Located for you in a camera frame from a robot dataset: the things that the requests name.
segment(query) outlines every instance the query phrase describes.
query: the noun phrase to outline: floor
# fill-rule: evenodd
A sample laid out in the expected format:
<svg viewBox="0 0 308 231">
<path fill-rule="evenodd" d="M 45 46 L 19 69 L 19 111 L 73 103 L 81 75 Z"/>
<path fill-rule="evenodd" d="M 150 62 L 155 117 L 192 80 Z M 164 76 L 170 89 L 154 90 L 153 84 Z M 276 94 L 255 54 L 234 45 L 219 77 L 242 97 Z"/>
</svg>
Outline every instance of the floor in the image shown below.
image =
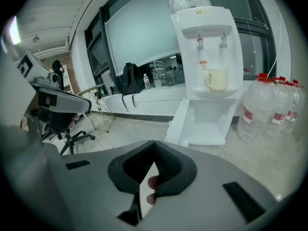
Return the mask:
<svg viewBox="0 0 308 231">
<path fill-rule="evenodd" d="M 72 135 L 84 130 L 95 136 L 75 144 L 74 152 L 95 152 L 102 148 L 110 150 L 119 146 L 135 143 L 143 140 L 163 141 L 168 129 L 168 123 L 142 122 L 117 117 L 113 120 L 109 116 L 94 114 L 94 125 L 105 124 L 110 126 L 110 132 L 106 134 L 100 130 L 94 130 L 88 118 L 82 118 L 74 127 Z M 64 140 L 56 137 L 51 140 L 60 151 L 64 146 Z M 213 154 L 224 158 L 239 169 L 262 183 L 275 197 L 280 200 L 294 192 L 306 173 L 308 165 L 308 150 L 300 142 L 296 142 L 293 136 L 281 137 L 273 142 L 263 137 L 251 144 L 241 142 L 232 125 L 226 137 L 224 146 L 189 146 L 193 150 Z M 154 191 L 147 186 L 150 176 L 158 175 L 155 165 L 151 167 L 148 175 L 141 184 L 141 211 L 145 216 L 151 209 L 146 202 L 146 196 Z"/>
</svg>

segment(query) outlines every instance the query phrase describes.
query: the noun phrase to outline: ceiling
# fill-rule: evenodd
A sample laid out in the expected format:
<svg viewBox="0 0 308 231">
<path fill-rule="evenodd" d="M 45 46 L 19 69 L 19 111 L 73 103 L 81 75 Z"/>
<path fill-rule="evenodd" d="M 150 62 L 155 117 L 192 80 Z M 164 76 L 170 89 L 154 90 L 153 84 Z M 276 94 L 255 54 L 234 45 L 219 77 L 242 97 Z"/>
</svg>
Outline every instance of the ceiling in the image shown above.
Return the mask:
<svg viewBox="0 0 308 231">
<path fill-rule="evenodd" d="M 18 12 L 19 48 L 32 53 L 63 48 L 72 26 L 79 20 L 80 9 L 89 0 L 27 0 Z"/>
</svg>

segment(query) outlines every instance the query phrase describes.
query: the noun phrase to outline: plastic bottle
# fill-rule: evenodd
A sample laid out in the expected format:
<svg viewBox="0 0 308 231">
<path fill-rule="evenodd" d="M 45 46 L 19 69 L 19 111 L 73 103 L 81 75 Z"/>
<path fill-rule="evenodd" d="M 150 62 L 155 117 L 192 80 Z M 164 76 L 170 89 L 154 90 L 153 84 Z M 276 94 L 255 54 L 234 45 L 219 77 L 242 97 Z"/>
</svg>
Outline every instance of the plastic bottle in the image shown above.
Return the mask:
<svg viewBox="0 0 308 231">
<path fill-rule="evenodd" d="M 145 88 L 147 90 L 151 89 L 149 78 L 147 77 L 146 74 L 143 74 L 143 76 L 144 76 L 143 81 L 144 81 Z"/>
<path fill-rule="evenodd" d="M 282 84 L 283 82 L 280 80 L 279 77 L 273 77 L 273 80 L 274 80 L 274 86 L 273 86 L 273 88 L 274 88 L 274 93 L 275 93 L 275 92 L 278 91 L 277 89 L 280 87 L 279 84 Z"/>
<path fill-rule="evenodd" d="M 292 94 L 284 83 L 285 78 L 280 77 L 280 81 L 274 89 L 274 110 L 269 117 L 264 135 L 270 138 L 277 138 L 282 129 L 282 125 L 286 115 L 288 114 L 292 104 Z"/>
<path fill-rule="evenodd" d="M 282 125 L 281 134 L 283 135 L 288 135 L 293 131 L 297 115 L 301 112 L 305 103 L 305 96 L 298 86 L 298 81 L 296 79 L 293 80 L 293 83 L 288 83 L 288 87 L 292 95 L 292 107 Z"/>
<path fill-rule="evenodd" d="M 273 80 L 267 79 L 266 74 L 260 74 L 244 95 L 244 107 L 237 123 L 237 132 L 245 143 L 255 140 L 268 122 L 274 108 L 272 84 Z"/>
</svg>

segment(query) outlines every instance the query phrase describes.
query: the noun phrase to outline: black slot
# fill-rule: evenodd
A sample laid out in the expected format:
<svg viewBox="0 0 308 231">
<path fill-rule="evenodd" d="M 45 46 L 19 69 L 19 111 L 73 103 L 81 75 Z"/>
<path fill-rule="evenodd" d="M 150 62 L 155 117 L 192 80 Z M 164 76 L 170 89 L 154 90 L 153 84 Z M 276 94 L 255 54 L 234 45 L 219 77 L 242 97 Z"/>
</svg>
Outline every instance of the black slot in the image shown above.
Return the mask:
<svg viewBox="0 0 308 231">
<path fill-rule="evenodd" d="M 142 219 L 141 216 L 141 208 L 140 208 L 140 196 L 139 194 L 136 194 L 134 196 L 134 200 L 132 203 L 132 206 L 130 207 L 130 209 L 128 211 L 124 211 L 122 212 L 118 218 L 120 218 L 121 220 L 136 226 Z"/>
<path fill-rule="evenodd" d="M 265 213 L 265 210 L 236 182 L 222 185 L 247 222 Z"/>
<path fill-rule="evenodd" d="M 68 163 L 66 164 L 66 167 L 68 170 L 74 169 L 74 168 L 78 168 L 78 167 L 82 167 L 85 165 L 90 164 L 90 162 L 88 160 L 82 160 L 82 161 L 78 161 L 78 162 L 73 162 L 73 163 Z"/>
</svg>

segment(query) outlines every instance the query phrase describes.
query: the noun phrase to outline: window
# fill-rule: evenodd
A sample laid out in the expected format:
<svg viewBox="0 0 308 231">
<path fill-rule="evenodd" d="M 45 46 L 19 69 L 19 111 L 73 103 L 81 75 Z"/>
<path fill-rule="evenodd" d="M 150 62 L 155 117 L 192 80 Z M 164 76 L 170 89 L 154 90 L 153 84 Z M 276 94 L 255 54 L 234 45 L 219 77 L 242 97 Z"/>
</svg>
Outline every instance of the window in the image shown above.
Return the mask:
<svg viewBox="0 0 308 231">
<path fill-rule="evenodd" d="M 101 89 L 106 95 L 111 91 L 113 93 L 120 92 L 120 87 L 114 82 L 116 76 L 113 66 L 110 67 L 110 56 L 107 50 L 108 45 L 102 20 L 98 14 L 92 21 L 89 28 L 85 31 L 86 45 L 88 50 L 88 58 L 91 65 L 95 83 L 97 85 L 104 84 Z"/>
<path fill-rule="evenodd" d="M 230 9 L 233 15 L 242 45 L 244 79 L 252 80 L 256 74 L 268 72 L 276 52 L 271 27 L 260 1 L 210 1 L 213 6 Z M 176 84 L 184 82 L 179 77 L 182 71 L 180 51 L 170 15 L 166 0 L 109 0 L 101 7 L 86 31 L 89 61 L 97 82 L 112 85 L 107 84 L 111 78 L 121 92 L 120 79 L 126 62 L 146 66 L 151 71 L 150 82 L 152 80 L 155 86 L 165 85 L 172 76 L 177 76 Z M 169 64 L 170 57 L 173 57 L 174 66 Z M 275 67 L 271 76 L 276 73 Z"/>
</svg>

